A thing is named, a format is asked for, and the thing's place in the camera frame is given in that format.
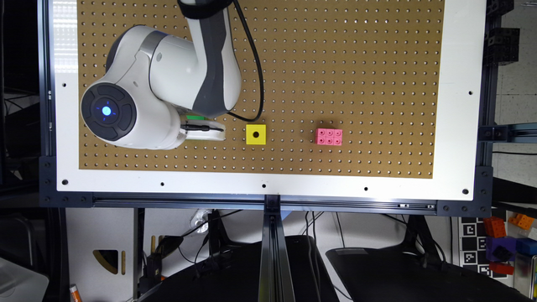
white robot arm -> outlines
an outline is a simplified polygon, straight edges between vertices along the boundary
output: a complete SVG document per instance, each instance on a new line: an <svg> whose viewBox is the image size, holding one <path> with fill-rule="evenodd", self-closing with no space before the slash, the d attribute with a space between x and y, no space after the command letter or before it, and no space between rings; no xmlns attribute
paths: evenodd
<svg viewBox="0 0 537 302"><path fill-rule="evenodd" d="M187 21L193 42L145 26L116 40L107 73L82 97L81 115L95 135L147 149L176 148L189 138L225 138L220 123L186 120L184 114L217 117L237 102L241 74L227 9Z"/></svg>

black cable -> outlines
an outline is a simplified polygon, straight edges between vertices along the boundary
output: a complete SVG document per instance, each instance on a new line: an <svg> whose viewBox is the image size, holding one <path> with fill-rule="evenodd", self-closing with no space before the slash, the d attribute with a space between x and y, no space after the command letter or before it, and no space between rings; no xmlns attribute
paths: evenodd
<svg viewBox="0 0 537 302"><path fill-rule="evenodd" d="M178 246L177 249L179 250L179 253L181 254L181 256L183 256L183 258L184 258L186 261L188 261L188 262L190 262L190 263L192 263L192 264L196 264L194 261L189 260L187 257L185 257L185 255L183 254L183 251L181 251L181 246Z"/></svg>
<svg viewBox="0 0 537 302"><path fill-rule="evenodd" d="M343 229L341 229L341 222L339 221L339 214L336 212L337 224L339 225L339 234L341 235L341 243L345 247L345 239L343 238Z"/></svg>
<svg viewBox="0 0 537 302"><path fill-rule="evenodd" d="M448 217L450 219L450 250L451 250L451 264L453 264L453 217Z"/></svg>
<svg viewBox="0 0 537 302"><path fill-rule="evenodd" d="M338 292L340 292L343 295L343 297L345 297L345 298L349 299L350 301L352 301L352 298L347 296L345 293L343 293L341 291L341 289L337 288L337 286L334 285L334 289L336 289Z"/></svg>
<svg viewBox="0 0 537 302"><path fill-rule="evenodd" d="M321 215L323 215L323 214L325 214L324 211L322 211L319 215L317 215L316 219L319 219L319 217L321 217ZM312 220L312 221L309 221L309 223L306 225L306 227L310 227L311 224L313 224L313 220Z"/></svg>
<svg viewBox="0 0 537 302"><path fill-rule="evenodd" d="M212 219L210 219L210 220L208 220L208 221L205 221L205 222L201 223L199 226L196 226L195 228L193 228L192 230L186 232L185 234L183 234L183 235L181 235L181 236L182 236L182 237L189 236L191 233L195 232L197 229L199 229L200 227L202 227L203 225L205 225L205 224L206 224L207 222L209 222L209 221L215 221L216 219L222 219L222 218L224 218L224 217L233 215L233 214L238 213L238 212L240 212L240 211L242 211L242 210L236 210L236 211L227 213L226 215L222 215L222 216L217 217L217 218L212 218Z"/></svg>
<svg viewBox="0 0 537 302"><path fill-rule="evenodd" d="M309 213L310 213L309 211L307 211L305 213L305 224L307 226L308 226L308 214ZM317 285L317 277L315 276L315 271L313 270L313 262L311 261L311 242L310 242L310 232L308 231L308 229L309 229L309 227L306 227L306 229L305 229L306 240L308 241L308 260L310 260L310 270L311 270L311 275L313 276L313 283L315 284L315 291L317 293L317 300L318 300L318 302L321 302L321 294L319 292L319 286Z"/></svg>
<svg viewBox="0 0 537 302"><path fill-rule="evenodd" d="M196 265L197 261L198 261L198 256L200 255L200 252L201 252L201 249L205 246L205 243L203 242L201 244L201 247L200 249L198 250L198 253L196 253L196 257L194 258L194 266Z"/></svg>
<svg viewBox="0 0 537 302"><path fill-rule="evenodd" d="M248 28L248 24L246 23L246 18L244 18L244 14L242 13L241 5L238 3L238 0L233 0L233 4L235 4L235 8L237 9L238 17L241 19L242 27L244 28L244 32L246 33L246 37L248 38L248 42L250 43L250 48L253 52L253 58L255 59L255 64L258 68L258 77L259 77L259 97L261 98L259 100L259 110L258 115L256 115L254 118L245 118L241 117L233 112L228 112L232 117L238 118L244 122L255 122L261 117L261 113L263 113L263 103L265 99L265 87L263 83L263 70L261 69L261 60L259 59L258 49L255 47L255 43L253 42L252 34L250 34L250 29Z"/></svg>
<svg viewBox="0 0 537 302"><path fill-rule="evenodd" d="M222 128L216 128L216 127L211 127L211 126L208 126L208 125L193 125L193 124L185 124L185 125L182 125L181 128L183 128L184 130L186 131L209 131L209 130L217 130L217 131L220 131L220 132L224 132L224 129Z"/></svg>
<svg viewBox="0 0 537 302"><path fill-rule="evenodd" d="M317 233L315 232L315 213L312 211L311 215L313 216L313 241L315 243L315 249L317 249ZM321 274L319 273L319 261L317 260L317 253L315 253L315 270L317 272L317 283L319 287L319 294L321 294Z"/></svg>
<svg viewBox="0 0 537 302"><path fill-rule="evenodd" d="M509 154L509 155L537 155L537 154L530 154L530 153L522 153L522 152L505 152L505 151L493 151L493 154Z"/></svg>

black stand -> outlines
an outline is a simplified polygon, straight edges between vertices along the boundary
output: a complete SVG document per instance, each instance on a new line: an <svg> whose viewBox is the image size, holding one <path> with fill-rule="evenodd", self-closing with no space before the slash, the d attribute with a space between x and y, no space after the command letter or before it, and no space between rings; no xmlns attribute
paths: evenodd
<svg viewBox="0 0 537 302"><path fill-rule="evenodd" d="M295 302L279 195L266 195L261 240L259 302Z"/></svg>

pegboard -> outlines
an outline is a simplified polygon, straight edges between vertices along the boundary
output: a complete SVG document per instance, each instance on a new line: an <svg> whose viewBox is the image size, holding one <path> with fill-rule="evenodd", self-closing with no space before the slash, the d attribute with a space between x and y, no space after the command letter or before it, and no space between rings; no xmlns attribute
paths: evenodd
<svg viewBox="0 0 537 302"><path fill-rule="evenodd" d="M246 145L246 123L224 115L224 142L177 149L118 148L81 117L80 169L215 171L432 178L444 2L241 1L265 79L267 144ZM174 1L79 1L80 98L104 75L113 41L136 24L190 39ZM235 9L233 47L242 72L235 113L254 116L258 75ZM343 144L315 144L316 128Z"/></svg>

metal bracket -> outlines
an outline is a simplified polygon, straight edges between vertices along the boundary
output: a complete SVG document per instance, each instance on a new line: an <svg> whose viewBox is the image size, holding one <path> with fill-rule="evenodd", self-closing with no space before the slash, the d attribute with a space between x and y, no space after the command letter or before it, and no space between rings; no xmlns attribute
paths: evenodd
<svg viewBox="0 0 537 302"><path fill-rule="evenodd" d="M483 126L477 132L477 140L494 143L537 143L537 122Z"/></svg>
<svg viewBox="0 0 537 302"><path fill-rule="evenodd" d="M92 207L93 193L58 191L56 189L56 157L42 156L39 158L39 205L42 207Z"/></svg>
<svg viewBox="0 0 537 302"><path fill-rule="evenodd" d="M295 302L279 195L265 196L258 301Z"/></svg>
<svg viewBox="0 0 537 302"><path fill-rule="evenodd" d="M473 200L438 200L438 216L490 217L493 202L493 167L476 167Z"/></svg>
<svg viewBox="0 0 537 302"><path fill-rule="evenodd" d="M507 126L483 126L477 130L477 140L480 142L507 142Z"/></svg>

